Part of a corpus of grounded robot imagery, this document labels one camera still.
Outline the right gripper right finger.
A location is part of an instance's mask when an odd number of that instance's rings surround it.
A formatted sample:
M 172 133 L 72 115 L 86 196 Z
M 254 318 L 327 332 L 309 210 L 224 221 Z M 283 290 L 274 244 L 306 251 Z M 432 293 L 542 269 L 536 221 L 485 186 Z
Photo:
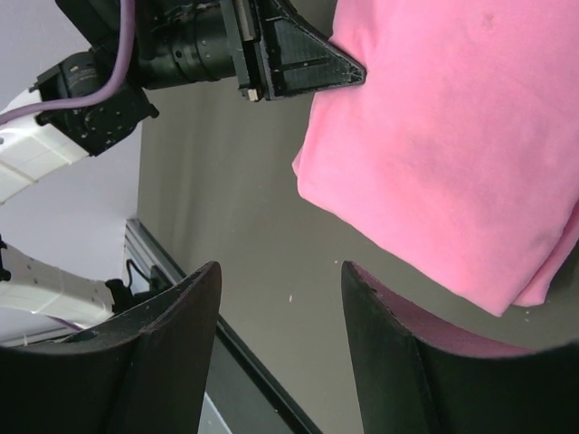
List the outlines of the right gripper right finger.
M 347 261 L 341 291 L 367 433 L 575 433 L 578 345 L 543 351 L 455 326 Z

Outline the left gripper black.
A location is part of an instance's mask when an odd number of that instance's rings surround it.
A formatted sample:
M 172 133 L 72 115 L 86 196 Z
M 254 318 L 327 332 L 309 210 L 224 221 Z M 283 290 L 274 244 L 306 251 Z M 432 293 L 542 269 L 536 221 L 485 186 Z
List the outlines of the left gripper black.
M 127 77 L 146 90 L 235 78 L 259 101 L 365 82 L 365 67 L 288 1 L 137 1 L 134 20 Z

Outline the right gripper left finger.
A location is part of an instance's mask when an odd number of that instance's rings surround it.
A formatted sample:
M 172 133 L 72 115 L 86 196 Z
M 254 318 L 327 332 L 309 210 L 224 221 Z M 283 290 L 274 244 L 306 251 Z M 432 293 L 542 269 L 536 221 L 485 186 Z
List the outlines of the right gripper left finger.
M 60 342 L 1 351 L 4 433 L 195 433 L 222 270 L 175 286 Z

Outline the pink t shirt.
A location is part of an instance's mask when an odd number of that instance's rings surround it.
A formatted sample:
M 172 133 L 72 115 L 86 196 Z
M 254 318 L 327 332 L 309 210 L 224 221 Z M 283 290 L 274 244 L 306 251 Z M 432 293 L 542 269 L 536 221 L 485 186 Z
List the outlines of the pink t shirt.
M 500 317 L 578 246 L 578 4 L 340 1 L 362 85 L 319 92 L 299 195 Z

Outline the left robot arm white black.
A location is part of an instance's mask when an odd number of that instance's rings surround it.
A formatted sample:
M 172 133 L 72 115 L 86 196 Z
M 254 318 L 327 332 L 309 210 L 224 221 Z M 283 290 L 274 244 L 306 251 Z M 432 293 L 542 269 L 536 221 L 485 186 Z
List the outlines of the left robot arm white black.
M 1 197 L 98 156 L 158 111 L 148 90 L 235 78 L 250 101 L 362 84 L 361 63 L 288 1 L 61 1 L 90 44 L 1 114 Z

